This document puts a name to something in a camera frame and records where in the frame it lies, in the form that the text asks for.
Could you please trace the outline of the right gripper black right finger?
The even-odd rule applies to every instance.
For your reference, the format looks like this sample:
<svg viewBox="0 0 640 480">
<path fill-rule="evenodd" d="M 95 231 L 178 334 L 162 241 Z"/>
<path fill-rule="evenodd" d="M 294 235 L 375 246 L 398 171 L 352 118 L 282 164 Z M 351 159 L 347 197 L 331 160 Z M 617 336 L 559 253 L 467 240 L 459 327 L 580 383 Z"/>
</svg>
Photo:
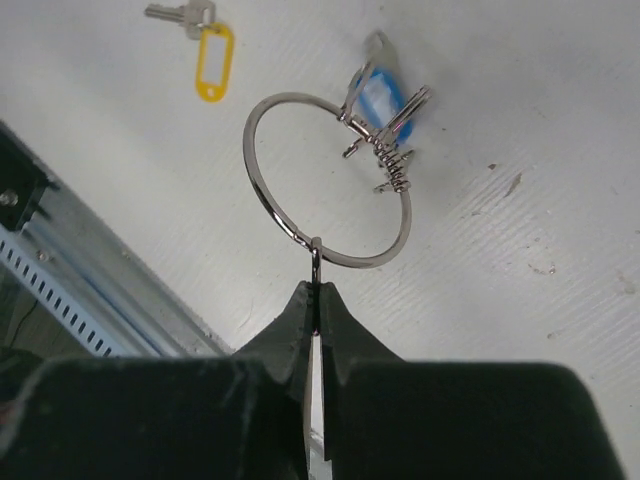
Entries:
<svg viewBox="0 0 640 480">
<path fill-rule="evenodd" d="M 620 479 L 596 406 L 568 368 L 411 362 L 317 290 L 324 450 L 337 479 Z"/>
</svg>

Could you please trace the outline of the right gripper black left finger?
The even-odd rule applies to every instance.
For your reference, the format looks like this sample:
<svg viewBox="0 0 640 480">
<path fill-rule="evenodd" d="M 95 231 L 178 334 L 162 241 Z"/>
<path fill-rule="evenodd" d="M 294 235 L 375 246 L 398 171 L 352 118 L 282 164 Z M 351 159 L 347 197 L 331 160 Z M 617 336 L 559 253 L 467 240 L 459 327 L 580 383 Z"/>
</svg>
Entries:
<svg viewBox="0 0 640 480">
<path fill-rule="evenodd" d="M 2 428 L 2 477 L 307 478 L 312 306 L 299 283 L 230 356 L 45 362 Z"/>
</svg>

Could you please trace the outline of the metal keyring with keys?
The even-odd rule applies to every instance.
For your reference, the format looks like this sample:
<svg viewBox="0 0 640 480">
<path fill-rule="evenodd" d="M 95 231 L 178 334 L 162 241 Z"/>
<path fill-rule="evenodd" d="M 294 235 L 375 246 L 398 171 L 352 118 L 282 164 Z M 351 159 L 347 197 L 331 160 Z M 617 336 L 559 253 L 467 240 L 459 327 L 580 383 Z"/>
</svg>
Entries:
<svg viewBox="0 0 640 480">
<path fill-rule="evenodd" d="M 295 93 L 284 98 L 280 102 L 275 93 L 258 93 L 243 103 L 245 123 L 254 112 L 261 115 L 254 125 L 257 160 L 251 172 L 263 179 L 260 192 L 273 197 L 292 229 L 320 237 L 341 254 L 384 253 L 398 235 L 401 202 L 393 192 L 374 192 L 384 173 L 370 145 L 343 158 L 342 151 L 356 136 L 336 120 L 335 111 L 309 104 Z M 409 168 L 413 223 L 402 252 L 370 269 L 325 265 L 327 278 L 337 282 L 343 294 L 377 303 L 385 291 L 394 302 L 416 303 L 428 295 L 433 277 L 420 258 L 425 250 L 419 245 L 427 212 L 418 189 L 423 158 L 418 153 Z M 229 277 L 220 288 L 229 299 L 265 298 L 309 276 L 307 251 L 273 221 L 255 198 L 254 187 L 249 183 L 241 188 L 242 199 L 233 203 L 243 237 L 229 249 Z"/>
</svg>

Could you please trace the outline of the key with blue tag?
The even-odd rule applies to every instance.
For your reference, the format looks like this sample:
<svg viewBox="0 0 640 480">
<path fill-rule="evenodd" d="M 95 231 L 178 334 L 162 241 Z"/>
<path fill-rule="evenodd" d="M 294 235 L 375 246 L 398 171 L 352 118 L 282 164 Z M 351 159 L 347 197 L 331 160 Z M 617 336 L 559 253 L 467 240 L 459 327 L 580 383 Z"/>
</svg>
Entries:
<svg viewBox="0 0 640 480">
<path fill-rule="evenodd" d="M 361 82 L 365 65 L 356 71 L 347 90 L 347 99 L 354 101 L 347 105 L 357 104 L 364 119 L 381 129 L 407 104 L 407 89 L 396 48 L 383 31 L 371 32 L 363 49 L 365 62 L 374 64 L 375 68 L 358 96 L 354 92 Z"/>
</svg>

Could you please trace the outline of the key with yellow tag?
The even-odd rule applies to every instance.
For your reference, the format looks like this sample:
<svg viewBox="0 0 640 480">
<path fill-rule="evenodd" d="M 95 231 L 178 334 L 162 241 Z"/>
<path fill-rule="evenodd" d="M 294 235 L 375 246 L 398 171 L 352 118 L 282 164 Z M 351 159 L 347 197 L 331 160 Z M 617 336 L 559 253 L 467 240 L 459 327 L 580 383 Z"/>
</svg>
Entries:
<svg viewBox="0 0 640 480">
<path fill-rule="evenodd" d="M 178 25 L 188 39 L 199 43 L 196 92 L 206 102 L 221 101 L 228 90 L 235 37 L 227 24 L 216 20 L 214 2 L 189 0 L 174 7 L 149 4 L 144 15 Z"/>
</svg>

